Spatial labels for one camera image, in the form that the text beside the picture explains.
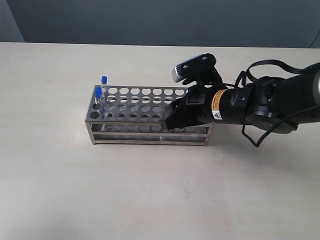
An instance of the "white table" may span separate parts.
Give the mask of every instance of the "white table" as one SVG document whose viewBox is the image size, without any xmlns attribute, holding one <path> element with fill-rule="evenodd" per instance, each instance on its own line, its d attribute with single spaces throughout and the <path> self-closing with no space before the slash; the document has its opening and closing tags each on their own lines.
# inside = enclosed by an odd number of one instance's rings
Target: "white table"
<svg viewBox="0 0 320 240">
<path fill-rule="evenodd" d="M 178 86 L 172 67 L 207 52 L 229 83 L 263 59 L 320 61 L 320 49 L 0 43 L 0 240 L 319 239 L 320 123 L 260 148 L 230 125 L 208 147 L 91 144 L 102 75 Z"/>
</svg>

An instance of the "warning label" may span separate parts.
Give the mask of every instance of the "warning label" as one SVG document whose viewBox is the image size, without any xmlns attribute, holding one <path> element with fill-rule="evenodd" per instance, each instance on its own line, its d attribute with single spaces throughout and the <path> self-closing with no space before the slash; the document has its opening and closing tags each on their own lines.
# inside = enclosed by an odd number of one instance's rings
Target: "warning label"
<svg viewBox="0 0 320 240">
<path fill-rule="evenodd" d="M 219 104 L 220 104 L 221 96 L 224 94 L 226 90 L 227 89 L 221 89 L 217 91 L 216 94 L 213 96 L 211 109 L 212 109 L 212 115 L 215 120 L 222 120 L 220 110 L 219 110 Z"/>
</svg>

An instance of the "table surface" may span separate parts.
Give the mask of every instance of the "table surface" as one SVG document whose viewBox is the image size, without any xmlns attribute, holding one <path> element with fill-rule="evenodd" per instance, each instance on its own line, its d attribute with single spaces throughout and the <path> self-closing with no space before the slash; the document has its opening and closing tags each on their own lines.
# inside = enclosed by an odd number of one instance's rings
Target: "table surface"
<svg viewBox="0 0 320 240">
<path fill-rule="evenodd" d="M 320 124 L 260 148 L 231 125 L 208 147 L 91 144 L 101 76 L 177 87 L 173 66 L 202 53 L 228 83 L 259 60 L 320 61 L 320 49 L 0 43 L 0 239 L 319 239 Z"/>
</svg>

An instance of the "test tube rack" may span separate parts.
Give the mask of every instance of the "test tube rack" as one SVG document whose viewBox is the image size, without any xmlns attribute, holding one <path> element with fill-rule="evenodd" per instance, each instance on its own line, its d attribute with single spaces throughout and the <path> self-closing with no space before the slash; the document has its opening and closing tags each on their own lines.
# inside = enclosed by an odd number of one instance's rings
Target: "test tube rack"
<svg viewBox="0 0 320 240">
<path fill-rule="evenodd" d="M 85 124 L 92 144 L 207 146 L 214 124 L 165 132 L 162 109 L 182 98 L 186 87 L 108 86 L 103 103 L 96 104 L 94 86 Z"/>
</svg>

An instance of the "blue cap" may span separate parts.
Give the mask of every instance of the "blue cap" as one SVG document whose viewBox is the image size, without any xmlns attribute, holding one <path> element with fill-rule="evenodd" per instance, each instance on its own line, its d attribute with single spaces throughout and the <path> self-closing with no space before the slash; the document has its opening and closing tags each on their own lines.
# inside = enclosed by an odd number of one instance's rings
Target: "blue cap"
<svg viewBox="0 0 320 240">
<path fill-rule="evenodd" d="M 99 98 L 101 97 L 101 95 L 102 95 L 102 89 L 101 89 L 101 87 L 97 87 L 97 88 L 95 89 L 95 91 L 94 91 L 94 96 L 95 96 L 97 99 L 99 99 Z"/>
<path fill-rule="evenodd" d="M 108 80 L 108 78 L 106 76 L 102 76 L 101 83 L 102 84 L 107 84 L 107 80 Z"/>
</svg>

